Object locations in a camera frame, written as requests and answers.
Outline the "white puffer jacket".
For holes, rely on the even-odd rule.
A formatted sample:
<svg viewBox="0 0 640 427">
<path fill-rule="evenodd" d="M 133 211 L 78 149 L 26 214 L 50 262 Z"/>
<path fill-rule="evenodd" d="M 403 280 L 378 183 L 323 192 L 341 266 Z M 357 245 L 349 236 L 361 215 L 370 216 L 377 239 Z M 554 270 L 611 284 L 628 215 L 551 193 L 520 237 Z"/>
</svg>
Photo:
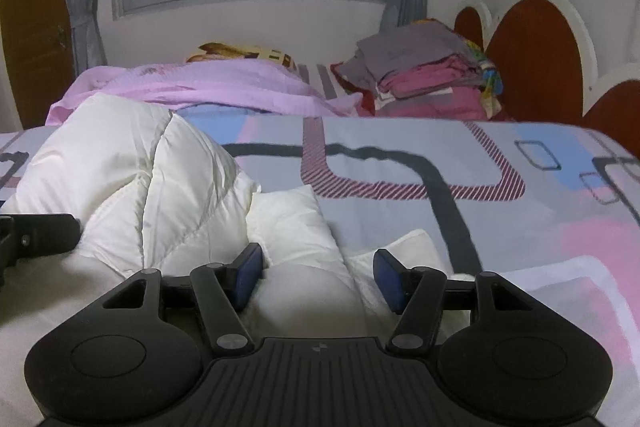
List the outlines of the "white puffer jacket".
<svg viewBox="0 0 640 427">
<path fill-rule="evenodd" d="M 81 238 L 67 254 L 9 272 L 1 293 L 3 425 L 40 418 L 23 375 L 34 343 L 140 270 L 186 275 L 258 242 L 266 278 L 244 320 L 264 336 L 353 336 L 390 326 L 373 283 L 372 249 L 346 259 L 341 247 L 357 232 L 407 265 L 454 272 L 413 225 L 356 209 L 324 217 L 311 180 L 316 145 L 397 150 L 416 129 L 276 116 L 217 117 L 213 125 L 218 140 L 166 108 L 97 95 L 32 156 L 2 212 L 68 213 Z"/>
</svg>

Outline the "stack of folded clothes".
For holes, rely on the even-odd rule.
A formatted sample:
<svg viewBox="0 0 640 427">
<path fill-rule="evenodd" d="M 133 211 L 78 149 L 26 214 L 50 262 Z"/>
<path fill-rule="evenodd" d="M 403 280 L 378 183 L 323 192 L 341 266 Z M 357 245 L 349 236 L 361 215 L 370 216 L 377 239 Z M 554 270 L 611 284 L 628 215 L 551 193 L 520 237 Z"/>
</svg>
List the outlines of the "stack of folded clothes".
<svg viewBox="0 0 640 427">
<path fill-rule="evenodd" d="M 497 66 L 438 20 L 365 38 L 331 72 L 347 93 L 362 95 L 363 116 L 488 121 L 502 111 Z"/>
</svg>

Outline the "patterned grey bed sheet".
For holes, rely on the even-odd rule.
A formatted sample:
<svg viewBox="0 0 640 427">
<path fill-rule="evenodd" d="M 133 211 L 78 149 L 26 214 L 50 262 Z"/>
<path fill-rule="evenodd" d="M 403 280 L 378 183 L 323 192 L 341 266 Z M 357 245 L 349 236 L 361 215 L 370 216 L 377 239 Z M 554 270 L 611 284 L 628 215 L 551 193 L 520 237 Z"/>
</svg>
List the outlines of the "patterned grey bed sheet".
<svg viewBox="0 0 640 427">
<path fill-rule="evenodd" d="M 176 113 L 218 140 L 217 117 Z M 367 119 L 414 128 L 397 150 L 316 145 L 311 180 L 324 217 L 356 209 L 389 215 L 431 237 L 460 275 L 452 246 L 471 239 L 481 268 L 496 271 L 593 335 L 611 355 L 613 384 L 600 410 L 609 426 L 639 421 L 639 164 L 597 131 L 560 124 Z M 4 136 L 7 150 L 32 156 L 58 127 Z M 357 232 L 341 241 L 346 259 L 375 246 Z"/>
</svg>

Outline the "pink blanket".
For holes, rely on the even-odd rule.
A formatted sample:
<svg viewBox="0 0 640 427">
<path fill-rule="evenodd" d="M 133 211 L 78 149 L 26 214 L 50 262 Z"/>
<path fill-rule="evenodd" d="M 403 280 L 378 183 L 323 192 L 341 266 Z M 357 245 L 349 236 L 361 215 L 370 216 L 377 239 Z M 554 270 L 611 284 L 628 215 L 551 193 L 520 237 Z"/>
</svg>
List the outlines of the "pink blanket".
<svg viewBox="0 0 640 427">
<path fill-rule="evenodd" d="M 50 106 L 46 124 L 63 124 L 83 101 L 97 93 L 172 110 L 218 104 L 303 117 L 356 116 L 362 101 L 359 93 L 326 100 L 284 66 L 254 58 L 134 68 L 96 66 L 82 72 L 61 100 Z"/>
</svg>

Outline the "brown wooden door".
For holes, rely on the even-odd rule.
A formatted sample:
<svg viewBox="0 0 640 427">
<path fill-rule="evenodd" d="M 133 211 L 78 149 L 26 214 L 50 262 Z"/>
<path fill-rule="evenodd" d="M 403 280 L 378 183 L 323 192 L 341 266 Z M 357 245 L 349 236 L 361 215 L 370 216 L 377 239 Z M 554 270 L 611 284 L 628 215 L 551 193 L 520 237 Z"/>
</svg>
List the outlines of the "brown wooden door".
<svg viewBox="0 0 640 427">
<path fill-rule="evenodd" d="M 65 0 L 1 0 L 6 71 L 24 128 L 39 127 L 75 79 Z"/>
</svg>

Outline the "yellow patterned pillow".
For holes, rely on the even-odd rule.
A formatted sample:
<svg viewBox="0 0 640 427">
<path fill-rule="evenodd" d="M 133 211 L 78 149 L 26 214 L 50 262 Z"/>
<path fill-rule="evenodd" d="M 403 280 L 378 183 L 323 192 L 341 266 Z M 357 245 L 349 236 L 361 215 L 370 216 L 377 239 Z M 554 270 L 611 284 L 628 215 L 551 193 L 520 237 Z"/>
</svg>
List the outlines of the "yellow patterned pillow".
<svg viewBox="0 0 640 427">
<path fill-rule="evenodd" d="M 288 70 L 296 71 L 294 58 L 279 50 L 261 48 L 260 46 L 236 46 L 225 42 L 206 42 L 198 49 L 200 53 L 190 56 L 188 63 L 223 60 L 264 60 L 281 65 Z"/>
</svg>

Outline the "red and white headboard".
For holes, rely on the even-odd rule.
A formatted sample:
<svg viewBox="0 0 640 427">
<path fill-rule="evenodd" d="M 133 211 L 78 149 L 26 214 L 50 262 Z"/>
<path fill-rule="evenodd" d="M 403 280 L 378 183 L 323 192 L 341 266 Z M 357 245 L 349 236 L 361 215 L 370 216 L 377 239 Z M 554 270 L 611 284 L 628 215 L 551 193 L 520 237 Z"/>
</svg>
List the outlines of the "red and white headboard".
<svg viewBox="0 0 640 427">
<path fill-rule="evenodd" d="M 639 61 L 601 74 L 586 23 L 568 0 L 515 0 L 496 15 L 466 0 L 454 31 L 497 67 L 501 119 L 597 130 L 639 154 Z"/>
</svg>

